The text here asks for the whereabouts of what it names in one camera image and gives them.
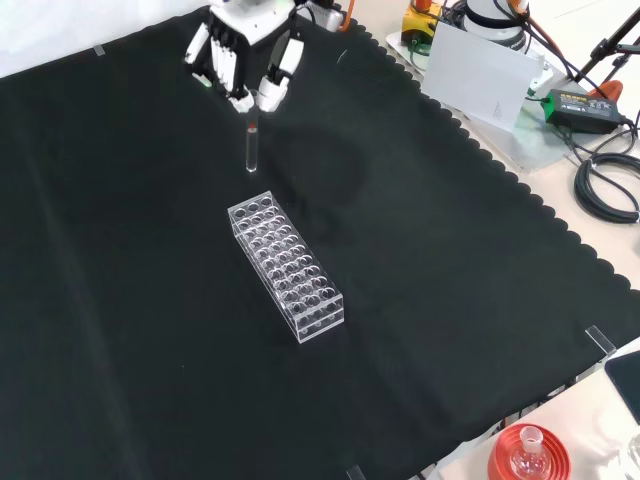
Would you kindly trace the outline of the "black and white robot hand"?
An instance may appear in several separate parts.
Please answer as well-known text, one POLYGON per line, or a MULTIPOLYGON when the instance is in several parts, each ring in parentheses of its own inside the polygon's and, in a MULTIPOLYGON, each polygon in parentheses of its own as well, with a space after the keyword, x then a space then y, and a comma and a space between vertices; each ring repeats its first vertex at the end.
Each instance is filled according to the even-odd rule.
POLYGON ((297 29, 300 1, 212 1, 207 20, 183 57, 189 71, 210 82, 240 113, 252 107, 275 112, 304 52, 297 29), (246 86, 253 52, 271 49, 270 63, 255 94, 246 86))

